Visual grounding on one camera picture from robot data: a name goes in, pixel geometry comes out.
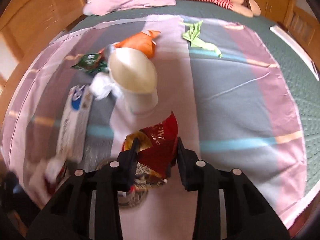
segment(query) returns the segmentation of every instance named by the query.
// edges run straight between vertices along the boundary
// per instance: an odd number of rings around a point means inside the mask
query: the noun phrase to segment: green packet
[[[101,71],[105,71],[107,67],[108,64],[105,62],[103,54],[95,53],[83,55],[78,64],[72,66],[71,68],[79,69],[94,76]]]

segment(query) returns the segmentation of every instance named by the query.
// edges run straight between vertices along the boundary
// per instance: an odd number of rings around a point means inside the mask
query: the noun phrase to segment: green cloth
[[[189,26],[190,29],[182,34],[182,37],[187,41],[190,41],[191,47],[198,47],[207,50],[213,50],[219,57],[222,57],[221,51],[218,47],[212,43],[204,42],[199,38],[200,35],[200,27],[203,21],[197,23],[182,23],[186,26]]]

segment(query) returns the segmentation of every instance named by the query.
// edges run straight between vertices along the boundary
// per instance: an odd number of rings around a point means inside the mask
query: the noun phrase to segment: orange plastic bag
[[[157,37],[159,31],[148,31],[148,34],[143,32],[136,33],[123,41],[115,44],[115,48],[132,48],[142,51],[148,58],[152,58],[155,52],[155,43],[152,41]]]

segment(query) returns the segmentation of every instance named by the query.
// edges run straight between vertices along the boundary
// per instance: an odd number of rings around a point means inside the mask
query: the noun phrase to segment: trash
[[[138,138],[140,148],[134,188],[148,190],[167,183],[169,170],[175,163],[178,125],[172,113],[163,122],[127,135],[122,150],[131,148]]]
[[[156,107],[157,72],[145,54],[132,48],[115,49],[108,58],[108,68],[132,114],[145,114]]]
[[[103,50],[101,50],[99,53],[83,55],[78,64],[72,66],[71,68],[79,69],[94,76],[101,71],[105,71],[107,66],[108,64],[104,59]]]
[[[136,33],[121,42],[115,43],[116,48],[132,48],[142,51],[148,58],[155,53],[156,43],[153,41],[160,34],[159,31],[148,31],[148,33]]]
[[[86,85],[73,87],[63,110],[56,155],[80,163],[93,96]]]
[[[66,159],[61,156],[55,156],[48,161],[48,165],[44,171],[44,179],[47,191],[53,195],[57,186],[65,178],[67,171]]]
[[[113,160],[110,159],[104,159],[101,161],[96,170],[101,169],[104,165],[108,164]],[[129,208],[129,207],[134,207],[140,204],[147,196],[148,191],[146,190],[136,190],[135,187],[131,187],[129,192],[123,192],[123,191],[118,191],[117,196],[118,196],[118,205],[121,208]]]
[[[111,92],[117,98],[122,96],[121,89],[111,80],[108,74],[103,72],[94,76],[89,89],[96,100],[106,98]]]

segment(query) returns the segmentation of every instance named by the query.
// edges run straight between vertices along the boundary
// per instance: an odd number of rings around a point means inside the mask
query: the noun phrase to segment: bed
[[[80,9],[82,6],[81,0],[78,3],[77,8]],[[77,19],[80,15],[79,11],[72,15],[69,18],[67,23],[70,24],[72,21]],[[185,15],[189,17],[198,17],[198,18],[217,18],[225,20],[228,22],[239,22],[250,29],[254,30],[259,37],[262,39],[265,46],[268,48],[270,53],[273,55],[274,59],[279,63],[281,71],[285,78],[285,81],[290,89],[290,92],[298,106],[300,119],[303,127],[305,144],[306,144],[306,153],[307,153],[307,183],[304,193],[304,197],[301,199],[301,205],[296,206],[294,209],[288,209],[287,221],[284,221],[285,224],[289,227],[294,222],[297,214],[301,213],[303,209],[310,203],[310,201],[316,196],[319,191],[319,166],[318,164],[318,144],[319,144],[319,132],[318,129],[320,125],[319,118],[319,109],[320,105],[320,96],[318,93],[312,93],[312,91],[317,91],[319,89],[319,83],[314,78],[313,74],[304,64],[304,62],[297,56],[297,54],[287,46],[279,37],[271,33],[269,28],[274,25],[274,22],[271,22],[263,17],[255,18],[246,18],[231,11],[220,8],[216,5],[209,3],[201,3],[195,1],[177,1],[177,5],[172,7],[162,7],[162,8],[146,8],[146,9],[133,9],[127,11],[113,12],[106,16],[90,16],[79,22],[70,32],[79,31],[85,28],[94,27],[95,25],[102,22],[116,21],[119,19],[135,19],[146,17],[148,15]],[[32,61],[42,49],[45,43],[48,43],[49,40],[45,40],[40,47],[37,48],[37,51],[33,52],[33,56],[25,59],[24,54],[21,57],[21,62],[23,68],[19,66],[17,69],[20,69],[18,76],[15,78],[15,85],[9,83],[8,87],[5,87],[3,94],[1,95],[1,102],[9,101],[14,94],[13,98],[17,95],[15,92],[15,87],[18,85],[19,81],[24,79],[22,76],[24,72],[28,69],[28,66],[31,65]],[[108,99],[108,102],[114,104],[114,99]],[[10,117],[10,106],[9,111],[5,111],[7,117],[4,120],[4,125],[6,120],[9,120]],[[4,136],[4,129],[2,129],[1,137]],[[113,138],[109,138],[109,144],[112,144]],[[91,160],[90,154],[85,152],[84,159],[88,159],[87,163],[82,163],[82,167],[86,171],[95,169],[96,165],[107,157],[105,152],[98,154],[98,157],[95,160]]]

